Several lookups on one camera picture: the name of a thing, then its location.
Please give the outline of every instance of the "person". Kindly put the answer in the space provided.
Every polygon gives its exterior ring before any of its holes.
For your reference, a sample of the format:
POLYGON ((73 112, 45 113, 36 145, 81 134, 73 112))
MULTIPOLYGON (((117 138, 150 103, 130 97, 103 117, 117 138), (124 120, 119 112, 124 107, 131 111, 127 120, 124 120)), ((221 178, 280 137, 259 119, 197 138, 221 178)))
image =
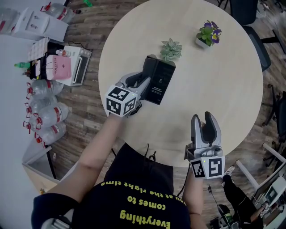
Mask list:
POLYGON ((74 171, 34 199, 33 229, 50 228, 48 222, 57 219, 72 229, 207 228, 202 219, 203 180, 190 171, 182 199, 176 197, 173 168, 157 163, 155 152, 143 156, 124 144, 104 181, 94 186, 123 119, 110 114, 74 171))
POLYGON ((263 221, 259 215, 264 210, 267 203, 265 202, 259 209, 255 208, 252 201, 234 184, 231 179, 234 169, 234 166, 227 169, 224 173, 222 183, 225 196, 235 211, 233 220, 239 222, 242 229, 262 229, 263 221))

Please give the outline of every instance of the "black box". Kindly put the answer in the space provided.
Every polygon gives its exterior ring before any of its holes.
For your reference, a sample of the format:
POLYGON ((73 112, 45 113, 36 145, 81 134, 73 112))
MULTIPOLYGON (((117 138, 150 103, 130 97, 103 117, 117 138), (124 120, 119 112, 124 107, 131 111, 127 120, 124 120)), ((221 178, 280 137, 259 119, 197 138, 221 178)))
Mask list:
POLYGON ((144 62, 142 78, 151 77, 151 81, 142 98, 160 105, 175 69, 174 62, 164 62, 155 55, 148 55, 144 62))

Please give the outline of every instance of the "sneaker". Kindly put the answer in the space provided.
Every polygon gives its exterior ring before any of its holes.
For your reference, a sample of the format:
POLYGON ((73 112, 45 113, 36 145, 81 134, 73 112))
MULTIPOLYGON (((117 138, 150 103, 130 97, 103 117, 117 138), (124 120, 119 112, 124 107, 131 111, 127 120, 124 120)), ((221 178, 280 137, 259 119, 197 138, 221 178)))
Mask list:
POLYGON ((231 176, 231 174, 232 174, 232 172, 233 172, 234 169, 235 169, 235 166, 229 167, 229 168, 225 171, 224 176, 225 176, 225 175, 230 175, 230 176, 231 176))

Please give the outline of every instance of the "black pants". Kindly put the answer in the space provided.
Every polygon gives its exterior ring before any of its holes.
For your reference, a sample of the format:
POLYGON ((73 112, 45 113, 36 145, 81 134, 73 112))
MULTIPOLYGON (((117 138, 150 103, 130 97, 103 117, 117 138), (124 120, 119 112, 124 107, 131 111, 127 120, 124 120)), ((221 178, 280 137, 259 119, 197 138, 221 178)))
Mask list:
POLYGON ((173 176, 173 167, 150 161, 125 143, 107 171, 104 181, 140 183, 138 185, 173 195, 173 176))
MULTIPOLYGON (((244 228, 244 222, 251 223, 250 217, 256 208, 244 192, 232 182, 229 175, 225 175, 223 181, 225 182, 223 187, 225 196, 235 211, 233 219, 240 222, 241 227, 244 228)), ((255 225, 256 227, 252 228, 263 228, 262 220, 256 220, 255 225)))

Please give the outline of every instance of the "purple flower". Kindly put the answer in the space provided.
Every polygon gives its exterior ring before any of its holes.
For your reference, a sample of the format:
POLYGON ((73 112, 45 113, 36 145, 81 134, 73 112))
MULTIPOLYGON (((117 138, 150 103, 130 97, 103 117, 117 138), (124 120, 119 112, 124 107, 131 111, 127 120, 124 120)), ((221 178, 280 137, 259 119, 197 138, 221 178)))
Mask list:
POLYGON ((212 34, 211 36, 210 36, 210 39, 211 39, 211 41, 213 42, 213 43, 219 43, 219 36, 218 36, 218 34, 217 33, 214 33, 214 34, 212 34))
POLYGON ((216 29, 219 28, 213 21, 212 21, 211 23, 212 23, 212 25, 213 25, 214 28, 216 28, 216 29))
POLYGON ((205 23, 204 27, 206 28, 207 26, 208 26, 208 27, 211 27, 211 23, 208 23, 208 22, 205 23))
POLYGON ((221 30, 220 29, 216 29, 215 31, 214 31, 214 34, 216 34, 217 36, 219 36, 220 34, 221 34, 221 30))

